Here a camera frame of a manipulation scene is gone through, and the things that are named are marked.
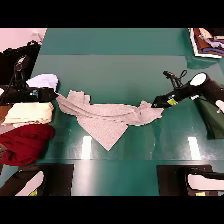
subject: table surface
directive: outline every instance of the table surface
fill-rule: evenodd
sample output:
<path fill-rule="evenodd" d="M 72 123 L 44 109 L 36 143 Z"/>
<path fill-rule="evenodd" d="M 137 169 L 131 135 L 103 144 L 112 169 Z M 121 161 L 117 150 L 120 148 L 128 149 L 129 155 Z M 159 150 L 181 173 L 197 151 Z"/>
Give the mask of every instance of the table surface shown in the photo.
<path fill-rule="evenodd" d="M 183 82 L 204 71 L 224 83 L 223 59 L 194 57 L 187 28 L 49 28 L 32 76 L 56 74 L 64 96 L 84 91 L 91 103 L 138 106 L 172 90 L 163 71 L 180 75 L 184 69 Z M 158 195 L 157 164 L 218 163 L 216 171 L 224 171 L 224 140 L 207 140 L 189 99 L 148 125 L 129 126 L 109 152 L 93 139 L 91 160 L 82 160 L 83 137 L 89 134 L 53 103 L 56 134 L 40 161 L 74 163 L 72 195 Z M 188 137 L 197 138 L 202 161 L 191 161 Z"/>

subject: dark green cloth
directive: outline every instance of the dark green cloth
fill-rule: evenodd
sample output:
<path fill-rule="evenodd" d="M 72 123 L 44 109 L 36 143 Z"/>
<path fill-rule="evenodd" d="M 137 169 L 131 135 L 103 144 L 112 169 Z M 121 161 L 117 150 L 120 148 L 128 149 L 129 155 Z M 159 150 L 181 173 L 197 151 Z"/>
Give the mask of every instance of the dark green cloth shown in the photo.
<path fill-rule="evenodd" d="M 224 138 L 224 114 L 217 113 L 218 108 L 211 103 L 197 99 L 196 103 L 208 130 L 208 139 Z"/>

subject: red cloth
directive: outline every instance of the red cloth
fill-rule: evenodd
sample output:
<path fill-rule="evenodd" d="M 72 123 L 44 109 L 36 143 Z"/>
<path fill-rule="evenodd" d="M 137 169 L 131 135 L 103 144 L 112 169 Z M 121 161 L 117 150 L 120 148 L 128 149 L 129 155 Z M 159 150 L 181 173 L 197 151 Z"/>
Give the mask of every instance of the red cloth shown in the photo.
<path fill-rule="evenodd" d="M 30 124 L 0 135 L 0 143 L 8 151 L 4 152 L 3 164 L 24 166 L 38 159 L 45 143 L 54 137 L 54 128 L 48 124 Z"/>

